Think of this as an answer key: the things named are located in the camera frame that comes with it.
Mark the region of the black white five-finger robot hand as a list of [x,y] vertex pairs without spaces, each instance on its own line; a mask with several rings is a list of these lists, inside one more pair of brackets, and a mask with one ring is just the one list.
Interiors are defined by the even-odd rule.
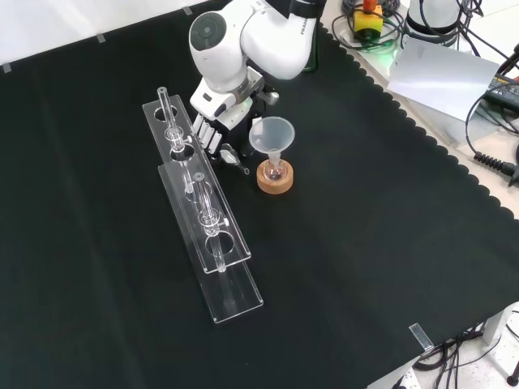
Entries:
[[229,144],[240,156],[249,155],[248,133],[252,125],[278,100],[277,90],[251,66],[247,68],[245,81],[232,92],[214,92],[201,80],[190,103],[198,112],[193,130],[209,159],[219,159],[224,144]]

